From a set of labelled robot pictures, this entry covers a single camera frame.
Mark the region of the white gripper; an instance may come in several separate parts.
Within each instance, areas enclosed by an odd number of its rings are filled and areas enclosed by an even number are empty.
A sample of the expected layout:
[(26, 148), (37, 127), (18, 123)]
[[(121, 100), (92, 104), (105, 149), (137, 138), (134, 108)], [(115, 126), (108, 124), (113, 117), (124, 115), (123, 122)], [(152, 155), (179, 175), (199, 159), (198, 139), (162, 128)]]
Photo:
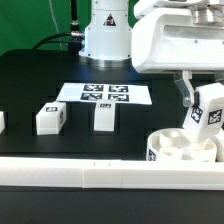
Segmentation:
[(189, 9), (156, 8), (134, 25), (131, 51), (139, 73), (182, 70), (174, 83), (190, 107), (191, 71), (224, 70), (224, 27), (195, 25)]

